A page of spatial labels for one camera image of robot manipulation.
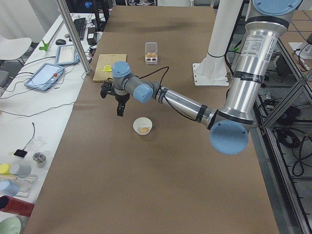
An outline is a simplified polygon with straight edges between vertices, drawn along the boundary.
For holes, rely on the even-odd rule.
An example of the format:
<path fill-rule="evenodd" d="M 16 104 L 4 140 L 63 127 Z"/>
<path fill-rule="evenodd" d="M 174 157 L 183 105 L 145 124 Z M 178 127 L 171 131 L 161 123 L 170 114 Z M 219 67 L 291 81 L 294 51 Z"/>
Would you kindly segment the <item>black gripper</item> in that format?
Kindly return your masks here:
<path fill-rule="evenodd" d="M 130 95 L 115 95 L 115 99 L 118 101 L 117 116 L 122 117 L 124 116 L 126 102 L 130 99 Z"/>

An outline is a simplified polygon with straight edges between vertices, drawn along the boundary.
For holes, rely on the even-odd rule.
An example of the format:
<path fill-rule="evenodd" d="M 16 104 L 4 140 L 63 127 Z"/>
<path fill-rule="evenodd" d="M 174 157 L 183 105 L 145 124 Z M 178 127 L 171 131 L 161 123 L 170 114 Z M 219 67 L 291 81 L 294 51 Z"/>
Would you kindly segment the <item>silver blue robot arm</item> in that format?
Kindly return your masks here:
<path fill-rule="evenodd" d="M 183 117 L 204 124 L 210 131 L 211 145 L 217 151 L 228 155 L 240 153 L 248 144 L 248 133 L 254 124 L 251 111 L 277 40 L 287 32 L 293 13 L 300 4 L 299 0 L 250 1 L 246 32 L 222 108 L 210 109 L 162 86 L 160 82 L 145 81 L 131 72 L 128 63 L 118 61 L 112 66 L 117 114 L 123 115 L 129 98 L 141 103 L 155 99 Z"/>

